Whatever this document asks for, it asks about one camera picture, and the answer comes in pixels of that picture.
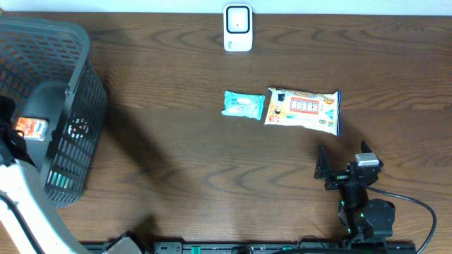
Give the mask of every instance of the wooden table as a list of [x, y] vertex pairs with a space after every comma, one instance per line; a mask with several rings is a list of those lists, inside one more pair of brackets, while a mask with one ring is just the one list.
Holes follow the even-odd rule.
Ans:
[[[374, 186], [431, 205], [438, 227], [426, 253], [450, 253], [451, 18], [255, 15], [252, 51], [227, 53], [216, 14], [6, 15], [82, 25], [108, 89], [86, 192], [59, 210], [80, 241], [126, 230], [186, 241], [344, 236], [339, 192], [313, 179], [316, 148], [339, 169], [365, 139], [385, 163]], [[343, 135], [221, 115], [225, 90], [271, 86], [342, 90]], [[420, 247], [428, 211], [369, 195], [395, 204], [392, 239]], [[0, 229], [0, 252], [16, 251]]]

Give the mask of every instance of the plastic packaging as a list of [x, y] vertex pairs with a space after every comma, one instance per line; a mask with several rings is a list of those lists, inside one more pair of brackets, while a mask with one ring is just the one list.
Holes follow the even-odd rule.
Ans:
[[33, 119], [20, 117], [17, 121], [16, 130], [22, 131], [23, 138], [28, 140], [44, 141], [49, 123], [44, 119]]
[[246, 116], [261, 120], [264, 95], [243, 95], [235, 92], [225, 92], [225, 116]]
[[314, 94], [281, 88], [268, 88], [270, 105], [265, 124], [303, 126], [340, 135], [342, 92]]

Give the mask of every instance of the black cable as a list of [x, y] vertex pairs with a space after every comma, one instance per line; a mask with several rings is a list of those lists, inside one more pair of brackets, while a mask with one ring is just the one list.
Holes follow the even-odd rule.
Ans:
[[381, 254], [379, 251], [373, 250], [350, 250], [340, 248], [298, 248], [291, 250], [280, 250], [272, 254], [305, 254], [305, 253], [323, 253], [323, 254]]
[[347, 224], [345, 223], [345, 220], [344, 220], [344, 216], [342, 215], [342, 207], [343, 206], [344, 206], [344, 204], [343, 204], [343, 201], [341, 200], [339, 202], [338, 216], [339, 216], [340, 223], [344, 226], [347, 226]]
[[384, 191], [384, 190], [375, 189], [375, 188], [367, 186], [364, 183], [361, 183], [360, 185], [362, 187], [365, 187], [369, 191], [374, 191], [376, 193], [388, 195], [388, 196], [391, 196], [391, 197], [394, 197], [394, 198], [400, 198], [400, 199], [403, 199], [403, 200], [411, 201], [411, 202], [413, 202], [415, 204], [418, 204], [418, 205], [421, 205], [421, 206], [425, 207], [427, 210], [429, 210], [429, 212], [432, 214], [432, 217], [433, 217], [432, 228], [430, 229], [430, 233], [427, 236], [427, 239], [425, 239], [424, 243], [421, 245], [419, 250], [416, 251], [416, 254], [420, 254], [425, 249], [427, 244], [429, 244], [430, 240], [433, 237], [433, 233], [435, 232], [435, 228], [436, 228], [436, 214], [435, 214], [435, 211], [433, 211], [433, 209], [430, 206], [428, 206], [427, 204], [425, 204], [425, 203], [423, 203], [423, 202], [421, 202], [419, 200], [416, 200], [414, 198], [409, 198], [409, 197], [405, 197], [404, 195], [398, 195], [398, 194], [390, 193], [390, 192], [387, 192], [387, 191]]
[[35, 252], [37, 254], [43, 254], [44, 252], [42, 252], [41, 247], [36, 242], [35, 237], [33, 237], [33, 235], [30, 233], [30, 231], [27, 227], [27, 224], [23, 221], [23, 218], [20, 215], [20, 212], [18, 211], [17, 207], [9, 199], [5, 198], [2, 195], [0, 195], [0, 200], [5, 202], [5, 204], [8, 206], [8, 208], [12, 211], [12, 213], [16, 217], [17, 221], [20, 224], [20, 227], [22, 228], [23, 233], [28, 238], [28, 241], [30, 242], [31, 246], [33, 247], [33, 250], [35, 250]]
[[315, 238], [315, 239], [320, 243], [320, 245], [322, 245], [322, 248], [326, 248], [326, 247], [324, 246], [324, 244], [320, 241], [320, 239], [319, 239], [317, 236], [313, 236], [313, 235], [308, 235], [308, 236], [303, 236], [303, 237], [301, 237], [300, 240], [298, 241], [296, 247], [299, 248], [300, 245], [302, 244], [303, 240], [304, 240], [305, 238], [308, 238], [308, 237], [309, 237], [309, 238]]

